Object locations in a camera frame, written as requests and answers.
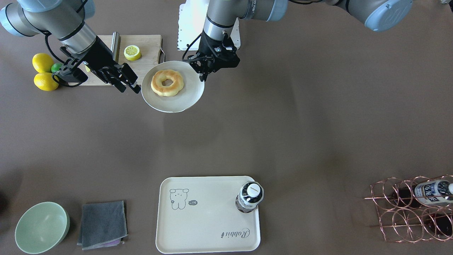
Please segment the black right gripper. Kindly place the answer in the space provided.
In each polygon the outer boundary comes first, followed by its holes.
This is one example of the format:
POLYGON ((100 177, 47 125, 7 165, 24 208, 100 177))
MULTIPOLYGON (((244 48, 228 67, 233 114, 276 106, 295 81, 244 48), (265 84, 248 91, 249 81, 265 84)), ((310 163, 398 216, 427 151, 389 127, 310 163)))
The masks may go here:
POLYGON ((70 87, 70 83, 75 83, 74 87, 86 82, 88 77, 78 68, 86 62, 90 71, 95 74, 102 82, 113 85, 121 93, 126 90, 128 85, 136 94, 141 91, 137 83, 137 75, 128 63, 119 65, 112 58, 112 51, 105 43, 96 36, 93 44, 82 53, 71 53, 68 46, 62 46, 60 50, 68 57, 63 66, 52 78, 59 85, 70 87))

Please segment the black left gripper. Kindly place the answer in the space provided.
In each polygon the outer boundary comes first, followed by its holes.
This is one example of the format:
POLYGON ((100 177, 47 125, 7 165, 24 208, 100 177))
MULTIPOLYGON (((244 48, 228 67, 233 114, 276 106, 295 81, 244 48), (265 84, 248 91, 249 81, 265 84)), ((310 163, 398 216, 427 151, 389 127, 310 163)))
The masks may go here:
POLYGON ((201 82, 206 81, 206 75, 215 73, 221 68, 236 68, 240 62, 236 54, 232 38, 228 33, 223 33, 219 40, 210 38, 206 33, 201 33, 191 42, 190 47, 200 40, 199 48, 195 55, 190 56, 190 66, 199 74, 201 82))

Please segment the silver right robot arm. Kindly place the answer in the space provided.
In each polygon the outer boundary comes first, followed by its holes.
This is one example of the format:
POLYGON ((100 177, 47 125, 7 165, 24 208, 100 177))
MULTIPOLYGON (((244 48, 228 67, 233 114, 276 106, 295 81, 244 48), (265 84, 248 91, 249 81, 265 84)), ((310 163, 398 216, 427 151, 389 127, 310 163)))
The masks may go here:
POLYGON ((18 0, 1 9, 1 25, 11 34, 32 37, 53 35, 67 56, 62 67, 52 74, 59 85, 76 87, 88 80, 79 68, 85 64, 103 83, 124 92, 141 88, 138 77, 127 63, 118 64, 112 51, 85 20, 95 13, 92 0, 18 0))

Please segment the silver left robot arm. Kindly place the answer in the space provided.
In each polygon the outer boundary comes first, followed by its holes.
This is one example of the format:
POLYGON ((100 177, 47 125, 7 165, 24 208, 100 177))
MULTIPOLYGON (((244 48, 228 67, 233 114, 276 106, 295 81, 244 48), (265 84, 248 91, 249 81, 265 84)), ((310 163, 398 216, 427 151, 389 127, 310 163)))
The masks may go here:
MULTIPOLYGON (((199 47, 194 55, 182 56, 202 82, 222 68, 235 68, 240 59, 231 33, 237 19, 279 21, 288 0, 211 0, 199 47)), ((345 10, 372 31, 382 32, 397 25, 412 8, 412 0, 327 0, 327 5, 345 10)))

